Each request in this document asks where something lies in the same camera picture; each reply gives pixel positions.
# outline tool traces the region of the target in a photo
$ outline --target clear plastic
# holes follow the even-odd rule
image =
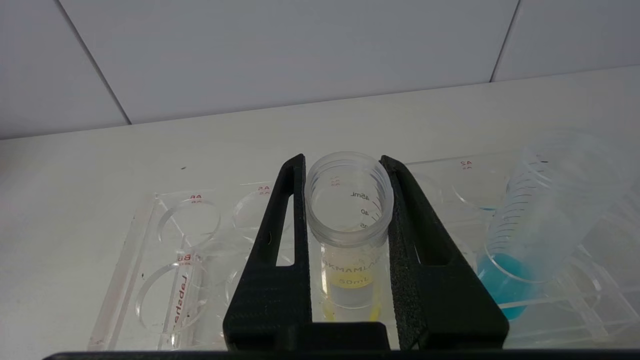
[[[324,319],[379,320],[393,208],[386,170],[357,152],[329,154],[309,170],[305,198],[308,226],[319,243],[310,256],[320,257],[320,269],[311,274],[321,289]]]
[[[489,209],[504,200],[503,179],[513,173],[518,159],[517,152],[503,152],[406,164],[474,268],[477,268],[477,255],[484,253],[484,239],[494,213]],[[311,176],[307,177],[307,182],[310,181]],[[145,197],[131,222],[88,349],[225,349],[222,319],[251,250],[272,185],[216,184],[212,190]],[[511,322],[504,347],[637,346],[640,338],[638,194],[640,183],[606,211],[554,278],[541,285],[539,292],[527,300],[500,302],[503,309],[526,306],[522,315]],[[172,215],[159,226],[168,211],[172,211]],[[283,266],[293,260],[290,215],[285,219],[286,230],[277,262]],[[313,319],[327,321],[327,308],[323,307],[327,302],[323,300],[319,281],[322,279],[321,243],[312,231],[309,235],[311,277],[319,283],[317,288],[312,285]],[[382,272],[379,320],[387,327],[391,347],[397,348],[387,276],[387,241],[380,250],[379,261],[383,265],[376,268]],[[355,311],[354,317],[368,320],[370,310],[363,308],[359,314]]]
[[[478,276],[497,302],[527,300],[553,278],[630,188],[633,161],[588,133],[554,131],[524,148],[489,227]],[[504,311],[509,319],[524,307]]]

